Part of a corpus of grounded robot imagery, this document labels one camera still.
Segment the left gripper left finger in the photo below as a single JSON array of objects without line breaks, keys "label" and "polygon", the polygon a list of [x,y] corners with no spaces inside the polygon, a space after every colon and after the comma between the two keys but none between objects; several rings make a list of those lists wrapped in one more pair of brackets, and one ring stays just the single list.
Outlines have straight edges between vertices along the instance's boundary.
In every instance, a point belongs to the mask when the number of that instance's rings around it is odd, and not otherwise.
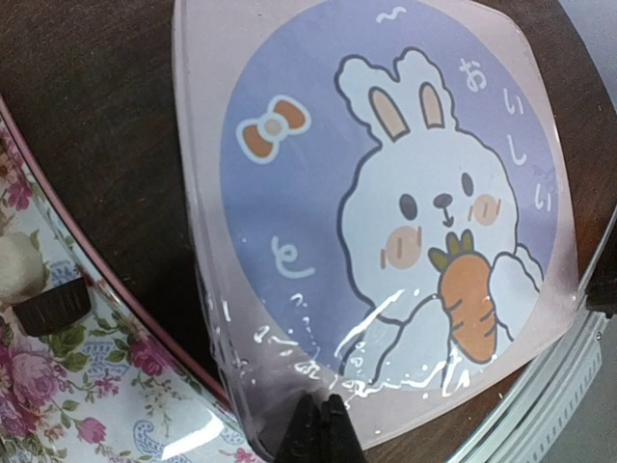
[{"label": "left gripper left finger", "polygon": [[313,396],[303,395],[293,412],[274,462],[320,462],[320,426],[320,410]]}]

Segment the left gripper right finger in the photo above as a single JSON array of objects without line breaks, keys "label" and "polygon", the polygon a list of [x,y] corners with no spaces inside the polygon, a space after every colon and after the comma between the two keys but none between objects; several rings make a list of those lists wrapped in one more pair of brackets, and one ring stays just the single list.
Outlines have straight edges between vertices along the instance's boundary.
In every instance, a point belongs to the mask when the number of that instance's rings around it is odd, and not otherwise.
[{"label": "left gripper right finger", "polygon": [[331,395],[321,406],[321,461],[365,462],[361,444],[340,395]]}]

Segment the floral pink tray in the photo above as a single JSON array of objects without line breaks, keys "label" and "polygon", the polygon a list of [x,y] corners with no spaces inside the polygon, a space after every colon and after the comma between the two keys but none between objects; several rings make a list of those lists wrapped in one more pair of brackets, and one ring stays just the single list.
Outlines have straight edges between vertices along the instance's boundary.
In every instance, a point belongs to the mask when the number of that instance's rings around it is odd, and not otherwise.
[{"label": "floral pink tray", "polygon": [[5,462],[255,462],[220,389],[192,374],[140,321],[136,300],[87,244],[1,114],[1,228],[27,235],[44,286],[83,278],[91,312],[31,337],[1,307]]}]

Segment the pink rabbit tin lid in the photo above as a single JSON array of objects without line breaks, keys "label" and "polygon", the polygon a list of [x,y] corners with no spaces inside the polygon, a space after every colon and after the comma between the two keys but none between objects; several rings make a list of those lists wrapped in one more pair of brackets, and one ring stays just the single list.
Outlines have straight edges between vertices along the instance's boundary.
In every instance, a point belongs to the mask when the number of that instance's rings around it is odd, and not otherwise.
[{"label": "pink rabbit tin lid", "polygon": [[212,351],[253,449],[340,395],[364,448],[542,353],[577,311],[531,47],[473,1],[178,1],[174,96]]}]

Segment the front aluminium rail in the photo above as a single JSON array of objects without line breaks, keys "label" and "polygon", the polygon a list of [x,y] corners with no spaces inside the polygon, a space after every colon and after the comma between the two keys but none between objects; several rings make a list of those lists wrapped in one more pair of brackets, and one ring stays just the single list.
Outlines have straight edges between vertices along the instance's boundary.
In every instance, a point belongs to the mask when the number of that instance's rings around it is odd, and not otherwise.
[{"label": "front aluminium rail", "polygon": [[584,399],[603,359],[609,322],[582,310],[566,335],[538,356],[452,462],[540,462]]}]

